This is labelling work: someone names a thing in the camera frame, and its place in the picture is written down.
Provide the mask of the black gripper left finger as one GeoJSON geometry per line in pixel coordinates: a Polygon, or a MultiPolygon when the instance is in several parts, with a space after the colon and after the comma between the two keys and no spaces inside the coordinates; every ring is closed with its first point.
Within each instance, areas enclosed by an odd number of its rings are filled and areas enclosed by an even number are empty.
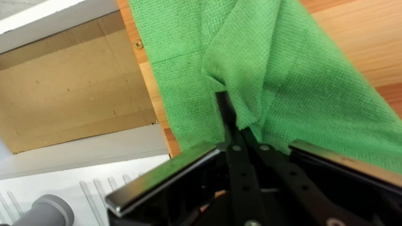
{"type": "Polygon", "coordinates": [[[247,145],[236,126],[236,115],[226,91],[216,94],[225,141],[222,149],[230,178],[231,212],[235,226],[265,226],[268,217],[256,171],[250,161],[247,145]]]}

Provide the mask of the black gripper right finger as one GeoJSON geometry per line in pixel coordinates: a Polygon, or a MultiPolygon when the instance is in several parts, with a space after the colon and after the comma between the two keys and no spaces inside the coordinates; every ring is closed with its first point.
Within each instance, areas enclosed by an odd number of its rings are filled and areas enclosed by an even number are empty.
{"type": "Polygon", "coordinates": [[[242,135],[252,146],[254,155],[281,185],[281,190],[294,200],[291,213],[301,213],[312,226],[368,226],[368,222],[332,202],[306,173],[271,145],[259,144],[250,129],[242,135]]]}

